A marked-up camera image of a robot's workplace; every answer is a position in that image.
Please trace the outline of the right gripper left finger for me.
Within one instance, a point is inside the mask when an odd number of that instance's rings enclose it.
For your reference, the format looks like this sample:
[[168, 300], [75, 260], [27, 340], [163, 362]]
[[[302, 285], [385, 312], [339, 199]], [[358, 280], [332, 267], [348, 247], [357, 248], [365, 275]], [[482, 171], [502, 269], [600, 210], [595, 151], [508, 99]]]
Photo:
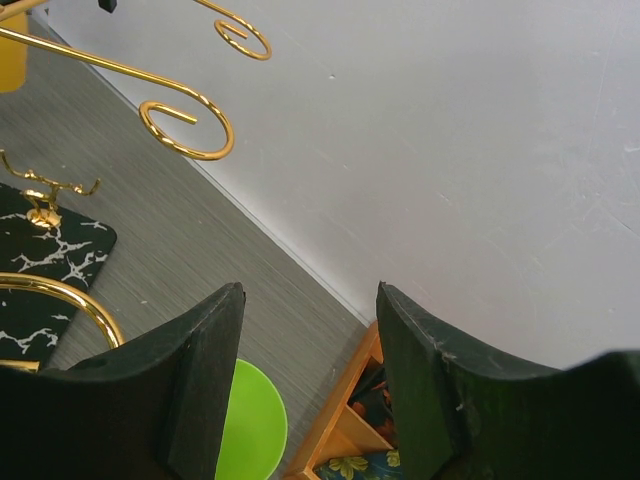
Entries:
[[245, 294], [238, 283], [67, 370], [1, 371], [5, 479], [211, 479]]

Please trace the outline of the orange goblet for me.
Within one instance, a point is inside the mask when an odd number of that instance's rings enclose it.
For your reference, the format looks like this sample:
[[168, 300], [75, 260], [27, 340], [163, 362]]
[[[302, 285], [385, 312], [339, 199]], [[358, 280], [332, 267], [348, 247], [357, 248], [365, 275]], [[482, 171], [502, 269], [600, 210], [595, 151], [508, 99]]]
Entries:
[[[28, 20], [25, 12], [1, 22], [1, 27], [25, 34]], [[27, 46], [1, 38], [0, 91], [9, 93], [22, 87], [26, 80]]]

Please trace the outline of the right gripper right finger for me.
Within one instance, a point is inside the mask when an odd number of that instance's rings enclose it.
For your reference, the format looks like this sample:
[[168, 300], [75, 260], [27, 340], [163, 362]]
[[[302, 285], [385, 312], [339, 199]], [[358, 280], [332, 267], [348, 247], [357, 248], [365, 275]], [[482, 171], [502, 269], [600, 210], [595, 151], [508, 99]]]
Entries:
[[635, 479], [639, 355], [567, 370], [492, 347], [393, 285], [376, 298], [408, 479]]

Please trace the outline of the green goblet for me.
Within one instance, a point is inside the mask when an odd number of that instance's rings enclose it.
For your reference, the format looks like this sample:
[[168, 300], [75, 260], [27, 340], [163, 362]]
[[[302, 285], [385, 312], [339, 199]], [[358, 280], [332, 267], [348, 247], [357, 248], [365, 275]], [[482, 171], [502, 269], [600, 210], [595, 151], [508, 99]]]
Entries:
[[215, 478], [270, 478], [287, 437], [288, 418], [278, 389], [259, 368], [237, 359]]

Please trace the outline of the gold wine glass rack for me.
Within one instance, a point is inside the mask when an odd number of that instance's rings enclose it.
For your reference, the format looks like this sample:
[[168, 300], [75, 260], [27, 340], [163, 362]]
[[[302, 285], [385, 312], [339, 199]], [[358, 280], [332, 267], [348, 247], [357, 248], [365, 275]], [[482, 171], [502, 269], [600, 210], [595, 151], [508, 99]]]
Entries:
[[[34, 1], [4, 1], [1, 22], [36, 7]], [[198, 150], [172, 139], [153, 120], [155, 112], [196, 124], [196, 117], [158, 101], [147, 100], [138, 115], [147, 131], [167, 148], [198, 161], [227, 156], [235, 134], [226, 114], [197, 90], [174, 80], [127, 66], [73, 47], [1, 27], [1, 38], [46, 50], [119, 74], [153, 83], [183, 94], [201, 104], [220, 122], [224, 145], [215, 151]], [[47, 366], [58, 341], [74, 315], [82, 311], [94, 320], [109, 347], [123, 344], [116, 321], [92, 299], [88, 290], [117, 240], [104, 223], [62, 208], [64, 191], [80, 197], [93, 195], [101, 182], [89, 187], [50, 179], [33, 169], [18, 170], [1, 158], [9, 175], [36, 183], [36, 188], [1, 187], [1, 364], [34, 373]]]

